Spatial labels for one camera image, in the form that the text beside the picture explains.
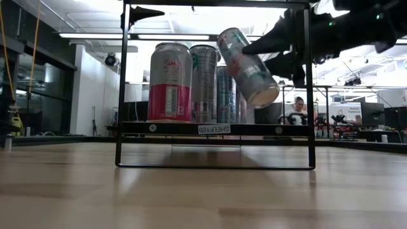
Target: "shelf label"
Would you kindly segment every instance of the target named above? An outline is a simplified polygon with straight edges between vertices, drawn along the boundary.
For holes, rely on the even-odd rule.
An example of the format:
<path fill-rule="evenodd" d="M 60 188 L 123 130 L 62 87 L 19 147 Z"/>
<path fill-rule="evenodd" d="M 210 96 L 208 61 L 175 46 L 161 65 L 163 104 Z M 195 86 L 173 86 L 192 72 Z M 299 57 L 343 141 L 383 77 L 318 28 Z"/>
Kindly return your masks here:
<path fill-rule="evenodd" d="M 230 134 L 230 125 L 199 125 L 198 134 Z"/>

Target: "desk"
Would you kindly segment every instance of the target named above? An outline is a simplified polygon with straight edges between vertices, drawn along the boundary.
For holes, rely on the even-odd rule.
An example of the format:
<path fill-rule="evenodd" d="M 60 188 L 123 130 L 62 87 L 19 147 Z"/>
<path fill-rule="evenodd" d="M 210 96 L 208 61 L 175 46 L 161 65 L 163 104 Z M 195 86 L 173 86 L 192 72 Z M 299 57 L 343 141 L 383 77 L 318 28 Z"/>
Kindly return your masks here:
<path fill-rule="evenodd" d="M 402 133 L 399 133 L 396 130 L 361 130 L 359 131 L 358 138 L 366 139 L 368 142 L 381 142 L 382 135 L 387 135 L 389 143 L 403 143 L 403 137 L 401 136 Z"/>

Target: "can lid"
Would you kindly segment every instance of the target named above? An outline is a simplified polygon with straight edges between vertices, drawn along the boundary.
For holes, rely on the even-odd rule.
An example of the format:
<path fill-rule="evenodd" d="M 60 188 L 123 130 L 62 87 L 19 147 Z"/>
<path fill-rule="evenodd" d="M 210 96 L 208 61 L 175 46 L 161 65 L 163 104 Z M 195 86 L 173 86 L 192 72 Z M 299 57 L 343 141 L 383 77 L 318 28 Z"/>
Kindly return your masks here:
<path fill-rule="evenodd" d="M 228 31 L 230 31 L 230 30 L 232 30 L 232 29 L 237 29 L 238 31 L 240 31 L 239 28 L 236 28 L 236 27 L 232 27 L 232 28 L 229 28 L 229 29 L 225 29 L 223 32 L 221 32 L 221 33 L 219 34 L 218 38 L 219 38 L 222 34 L 228 32 Z"/>
<path fill-rule="evenodd" d="M 198 47 L 209 47 L 209 48 L 213 48 L 213 49 L 215 49 L 215 51 L 217 51 L 217 49 L 211 45 L 194 45 L 190 48 L 190 50 L 193 48 L 198 48 Z"/>
<path fill-rule="evenodd" d="M 158 45 L 155 46 L 155 48 L 158 48 L 159 46 L 163 46 L 163 45 L 174 45 L 174 46 L 181 46 L 183 48 L 188 49 L 188 46 L 184 45 L 184 44 L 180 44 L 180 43 L 172 43 L 172 42 L 162 42 Z"/>

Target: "can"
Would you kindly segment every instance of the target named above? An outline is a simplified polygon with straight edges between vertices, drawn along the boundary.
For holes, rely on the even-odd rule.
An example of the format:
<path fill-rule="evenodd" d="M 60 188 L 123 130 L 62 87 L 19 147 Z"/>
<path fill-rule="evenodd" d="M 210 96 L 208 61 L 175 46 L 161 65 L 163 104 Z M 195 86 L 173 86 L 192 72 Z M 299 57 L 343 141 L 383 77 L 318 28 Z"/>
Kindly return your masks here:
<path fill-rule="evenodd" d="M 236 123 L 236 83 L 226 66 L 217 67 L 217 122 Z"/>
<path fill-rule="evenodd" d="M 217 45 L 247 103 L 264 108 L 279 96 L 279 86 L 259 56 L 242 53 L 249 42 L 238 28 L 223 31 Z"/>
<path fill-rule="evenodd" d="M 192 122 L 216 123 L 216 49 L 195 45 L 190 53 L 192 68 Z"/>
<path fill-rule="evenodd" d="M 236 90 L 236 123 L 247 123 L 247 103 L 239 89 Z"/>
<path fill-rule="evenodd" d="M 149 121 L 191 121 L 192 56 L 179 43 L 160 43 L 151 56 Z"/>

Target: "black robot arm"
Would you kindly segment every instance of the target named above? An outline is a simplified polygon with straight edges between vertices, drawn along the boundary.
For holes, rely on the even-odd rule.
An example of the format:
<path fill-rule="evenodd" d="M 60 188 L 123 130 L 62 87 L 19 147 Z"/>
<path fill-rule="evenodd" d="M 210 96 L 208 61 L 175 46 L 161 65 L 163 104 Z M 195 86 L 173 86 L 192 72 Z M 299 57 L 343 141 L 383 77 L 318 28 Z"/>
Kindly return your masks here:
<path fill-rule="evenodd" d="M 336 10 L 350 13 L 333 18 L 311 13 L 311 45 L 314 63 L 337 58 L 341 51 L 361 45 L 374 45 L 378 53 L 392 48 L 407 35 L 407 0 L 332 0 Z M 244 54 L 279 53 L 265 62 L 273 75 L 303 86 L 303 12 L 287 10 L 275 27 L 243 49 Z"/>

